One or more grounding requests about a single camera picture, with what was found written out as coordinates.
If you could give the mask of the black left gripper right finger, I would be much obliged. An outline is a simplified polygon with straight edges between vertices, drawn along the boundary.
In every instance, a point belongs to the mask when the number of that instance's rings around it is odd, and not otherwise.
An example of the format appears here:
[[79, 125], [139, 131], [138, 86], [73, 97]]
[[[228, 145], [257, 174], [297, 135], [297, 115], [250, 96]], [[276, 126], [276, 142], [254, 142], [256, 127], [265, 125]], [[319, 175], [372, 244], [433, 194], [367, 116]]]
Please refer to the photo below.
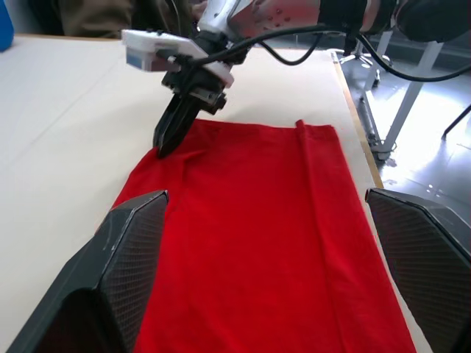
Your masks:
[[442, 204], [372, 188], [389, 270], [433, 352], [470, 351], [470, 225]]

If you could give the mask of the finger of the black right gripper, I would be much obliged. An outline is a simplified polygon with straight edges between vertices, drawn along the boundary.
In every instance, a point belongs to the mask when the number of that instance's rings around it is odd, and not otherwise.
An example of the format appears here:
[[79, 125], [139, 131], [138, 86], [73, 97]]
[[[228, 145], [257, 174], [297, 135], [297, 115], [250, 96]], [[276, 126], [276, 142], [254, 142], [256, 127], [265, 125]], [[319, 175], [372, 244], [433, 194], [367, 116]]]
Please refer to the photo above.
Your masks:
[[[192, 123], [197, 117], [199, 111], [201, 110], [199, 100], [196, 98], [183, 98], [184, 108], [185, 108], [185, 117], [180, 128], [180, 141], [184, 140], [186, 134], [188, 133]], [[158, 154], [160, 159], [167, 157], [170, 154]]]
[[181, 143], [180, 128], [185, 117], [183, 98], [174, 96], [155, 127], [153, 146], [158, 154], [171, 154]]

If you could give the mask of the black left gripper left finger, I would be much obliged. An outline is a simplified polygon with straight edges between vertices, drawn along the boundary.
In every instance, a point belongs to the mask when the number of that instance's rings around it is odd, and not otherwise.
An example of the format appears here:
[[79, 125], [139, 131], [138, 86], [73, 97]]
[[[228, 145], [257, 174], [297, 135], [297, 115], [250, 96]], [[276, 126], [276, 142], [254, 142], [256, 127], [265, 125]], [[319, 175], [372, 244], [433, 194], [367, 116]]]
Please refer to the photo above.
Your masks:
[[56, 276], [9, 352], [132, 352], [152, 292], [165, 190], [114, 207]]

